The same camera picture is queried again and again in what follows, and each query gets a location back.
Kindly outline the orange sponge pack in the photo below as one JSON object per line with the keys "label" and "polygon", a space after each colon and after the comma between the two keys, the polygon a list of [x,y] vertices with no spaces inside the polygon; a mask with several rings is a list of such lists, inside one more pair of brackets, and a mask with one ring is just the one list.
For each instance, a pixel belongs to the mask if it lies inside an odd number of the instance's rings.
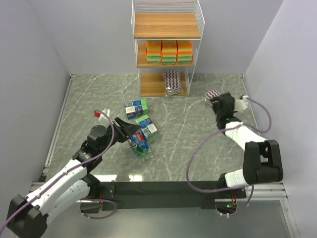
{"label": "orange sponge pack", "polygon": [[177,63],[191,64],[193,58],[193,43],[191,40],[177,40]]}
{"label": "orange sponge pack", "polygon": [[148,63],[161,62],[161,40],[148,40],[146,42],[146,58]]}
{"label": "orange sponge pack", "polygon": [[176,64],[177,61],[177,41],[163,40],[161,47],[162,64]]}

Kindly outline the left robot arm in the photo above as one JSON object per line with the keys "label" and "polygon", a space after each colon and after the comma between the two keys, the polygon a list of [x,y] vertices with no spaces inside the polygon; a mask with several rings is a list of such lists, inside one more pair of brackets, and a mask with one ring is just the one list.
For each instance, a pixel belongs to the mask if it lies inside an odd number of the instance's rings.
{"label": "left robot arm", "polygon": [[72,159],[54,177],[26,196],[15,196],[9,205],[7,220],[1,230],[9,228],[20,238],[40,238],[48,224],[78,200],[105,200],[100,181],[90,172],[102,161],[102,155],[115,143],[124,143],[140,127],[120,118],[109,126],[92,127],[87,139]]}

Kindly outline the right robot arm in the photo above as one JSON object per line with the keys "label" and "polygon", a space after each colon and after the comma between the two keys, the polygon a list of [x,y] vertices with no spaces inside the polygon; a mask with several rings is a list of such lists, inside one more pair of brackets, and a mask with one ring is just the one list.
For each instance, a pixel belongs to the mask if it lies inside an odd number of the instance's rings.
{"label": "right robot arm", "polygon": [[220,188],[282,181],[284,173],[278,142],[259,136],[235,116],[236,112],[248,108],[250,98],[244,95],[235,99],[230,93],[208,90],[205,101],[211,104],[216,115],[217,128],[244,151],[242,169],[222,174],[218,180]]}

